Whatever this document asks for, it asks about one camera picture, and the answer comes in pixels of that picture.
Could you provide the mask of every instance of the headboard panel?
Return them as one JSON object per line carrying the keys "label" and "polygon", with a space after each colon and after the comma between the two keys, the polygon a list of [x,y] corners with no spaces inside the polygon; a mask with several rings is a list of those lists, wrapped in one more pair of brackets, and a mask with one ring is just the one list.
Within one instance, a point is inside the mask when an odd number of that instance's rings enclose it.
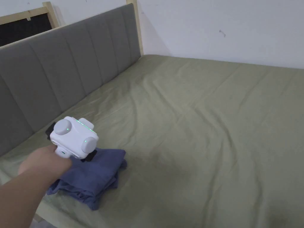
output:
{"label": "headboard panel", "polygon": [[0,155],[139,57],[132,4],[0,48]]}

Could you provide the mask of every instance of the white device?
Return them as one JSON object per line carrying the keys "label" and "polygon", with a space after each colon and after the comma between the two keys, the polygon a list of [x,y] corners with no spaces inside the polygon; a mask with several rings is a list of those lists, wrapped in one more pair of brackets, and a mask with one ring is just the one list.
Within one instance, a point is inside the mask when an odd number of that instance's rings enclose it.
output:
{"label": "white device", "polygon": [[59,120],[50,134],[51,142],[57,145],[55,153],[60,157],[83,159],[96,148],[98,136],[93,131],[94,125],[80,118],[65,117]]}

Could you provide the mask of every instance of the wall mark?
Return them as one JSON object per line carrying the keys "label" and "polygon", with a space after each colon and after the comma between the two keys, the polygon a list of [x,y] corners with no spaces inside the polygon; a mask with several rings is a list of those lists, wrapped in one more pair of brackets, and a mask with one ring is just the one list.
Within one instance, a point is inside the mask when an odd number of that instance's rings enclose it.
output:
{"label": "wall mark", "polygon": [[219,32],[224,35],[224,38],[226,37],[226,34],[222,30],[219,30]]}

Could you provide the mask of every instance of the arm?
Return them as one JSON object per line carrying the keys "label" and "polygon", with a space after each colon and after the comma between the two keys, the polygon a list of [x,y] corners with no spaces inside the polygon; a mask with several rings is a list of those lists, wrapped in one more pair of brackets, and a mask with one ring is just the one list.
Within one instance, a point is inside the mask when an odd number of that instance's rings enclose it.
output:
{"label": "arm", "polygon": [[0,187],[1,227],[27,228],[48,187],[71,166],[54,153],[54,145],[39,148],[19,168],[19,176]]}

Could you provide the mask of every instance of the green led strip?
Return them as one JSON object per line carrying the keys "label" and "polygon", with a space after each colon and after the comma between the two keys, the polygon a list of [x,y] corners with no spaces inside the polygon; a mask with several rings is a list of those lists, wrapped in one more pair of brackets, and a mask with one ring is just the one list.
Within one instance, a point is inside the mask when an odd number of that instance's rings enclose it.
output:
{"label": "green led strip", "polygon": [[79,122],[79,123],[81,123],[83,126],[85,126],[87,129],[89,129],[90,131],[92,131],[92,132],[94,132],[93,130],[91,130],[90,128],[88,128],[86,125],[84,125],[82,122]]}

